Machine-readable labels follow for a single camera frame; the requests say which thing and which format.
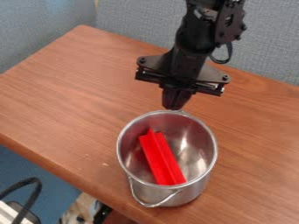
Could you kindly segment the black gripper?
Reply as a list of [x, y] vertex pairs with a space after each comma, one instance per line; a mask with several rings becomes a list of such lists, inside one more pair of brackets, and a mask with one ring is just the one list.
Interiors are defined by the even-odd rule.
[[181, 109], [196, 93], [221, 95], [231, 82], [205, 59], [176, 46], [161, 55], [139, 57], [136, 64], [135, 78], [163, 88], [163, 107], [169, 110]]

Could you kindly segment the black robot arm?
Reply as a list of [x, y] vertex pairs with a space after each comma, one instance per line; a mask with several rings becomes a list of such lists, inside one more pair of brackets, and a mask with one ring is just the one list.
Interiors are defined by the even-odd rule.
[[135, 78], [152, 82], [163, 89], [163, 107], [183, 108], [192, 95], [221, 95], [229, 84], [228, 75], [205, 70], [205, 61], [225, 64], [213, 51], [221, 46], [232, 52], [232, 42], [247, 29], [245, 0], [185, 0], [187, 12], [175, 33], [172, 49], [156, 56], [136, 60]]

